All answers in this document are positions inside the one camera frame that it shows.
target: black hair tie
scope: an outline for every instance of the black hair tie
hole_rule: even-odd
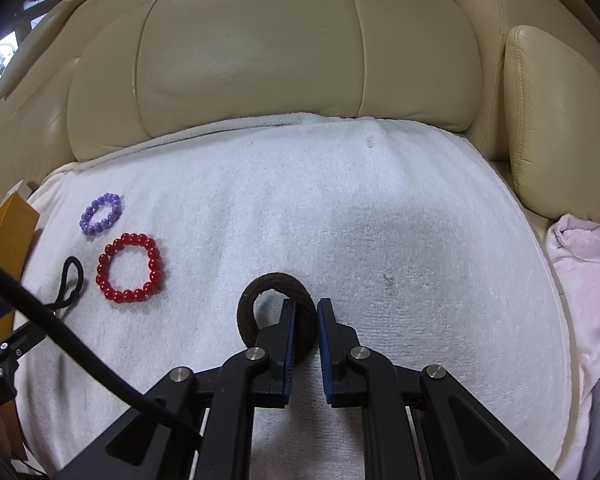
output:
[[[296,364],[302,362],[318,339],[315,305],[304,285],[284,272],[271,272],[253,280],[244,289],[238,302],[238,332],[251,348],[256,345],[260,329],[253,315],[253,304],[266,290],[275,290],[296,302]]]
[[[75,284],[74,290],[69,293],[68,298],[64,298],[64,294],[66,292],[66,282],[69,275],[69,268],[71,266],[75,267],[75,270],[78,271],[78,283]],[[60,278],[60,289],[58,290],[58,297],[53,303],[49,303],[47,306],[53,310],[60,310],[61,308],[67,308],[69,305],[75,302],[80,295],[80,291],[82,290],[82,286],[84,285],[84,269],[82,268],[82,264],[80,260],[75,256],[69,256],[62,266],[62,277]]]

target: pink towel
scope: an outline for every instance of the pink towel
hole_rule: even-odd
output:
[[[600,379],[600,224],[565,215],[546,235],[549,259],[569,305],[580,370],[580,405],[561,480],[578,477],[589,432],[592,389]]]

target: black clamp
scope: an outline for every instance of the black clamp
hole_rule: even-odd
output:
[[[296,304],[285,300],[254,347],[204,372],[174,368],[146,393],[198,432],[208,409],[201,446],[131,408],[54,478],[187,480],[197,451],[195,480],[248,480],[254,409],[288,404],[295,332]]]
[[[333,408],[362,408],[367,480],[420,478],[406,406],[427,479],[557,480],[442,366],[411,370],[360,346],[331,300],[317,314],[324,393]]]
[[[16,397],[14,375],[18,369],[18,359],[45,337],[45,333],[29,321],[0,343],[0,406]]]

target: red bead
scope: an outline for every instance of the red bead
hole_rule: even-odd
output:
[[[155,286],[155,283],[152,282],[146,282],[144,284],[144,286],[142,287],[142,290],[144,290],[144,293],[148,296],[155,294],[156,292],[158,292],[158,287]]]
[[[154,283],[160,283],[162,281],[162,273],[159,270],[152,270],[149,272],[149,279]]]

